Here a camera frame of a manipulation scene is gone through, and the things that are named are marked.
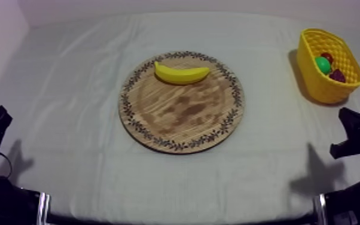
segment wood grain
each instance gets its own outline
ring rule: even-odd
[[[154,61],[185,69],[208,67],[208,76],[176,86],[160,81]],[[164,153],[206,150],[228,137],[240,122],[244,94],[238,79],[218,60],[201,53],[165,53],[139,65],[124,83],[119,114],[141,144]]]

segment purple fruit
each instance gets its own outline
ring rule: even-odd
[[[346,78],[339,69],[335,69],[335,71],[330,75],[330,79],[346,83]]]

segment green ball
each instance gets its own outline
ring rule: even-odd
[[[324,57],[317,57],[315,58],[315,62],[322,73],[329,74],[331,72],[331,64],[328,59]]]

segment white tablecloth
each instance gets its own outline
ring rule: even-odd
[[[360,111],[360,88],[334,107],[302,95],[295,49],[309,27],[344,38],[360,64],[359,32],[253,14],[140,14],[32,29],[0,80],[0,104],[14,118],[1,147],[14,161],[12,181],[51,194],[54,213],[103,221],[235,223],[309,212],[312,196],[360,181],[360,156],[328,152],[346,138],[338,110]],[[219,59],[244,88],[241,124],[203,153],[147,150],[118,118],[127,75],[174,50]]]

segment cable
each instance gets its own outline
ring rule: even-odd
[[[13,165],[11,164],[11,161],[8,159],[8,157],[5,156],[5,154],[0,153],[0,156],[2,156],[3,158],[5,158],[5,159],[7,160],[8,165],[9,165],[9,167],[10,167],[10,172],[9,172],[8,175],[7,175],[7,179],[8,179],[8,178],[11,176],[11,174],[13,173]]]
[[[0,152],[0,156],[2,156],[3,158],[5,158],[5,159],[7,160],[8,166],[10,167],[10,171],[9,171],[8,175],[5,177],[5,178],[9,179],[9,177],[10,177],[11,174],[13,173],[13,165],[11,164],[11,161],[8,159],[8,157],[5,156],[5,154],[3,154],[3,153]]]

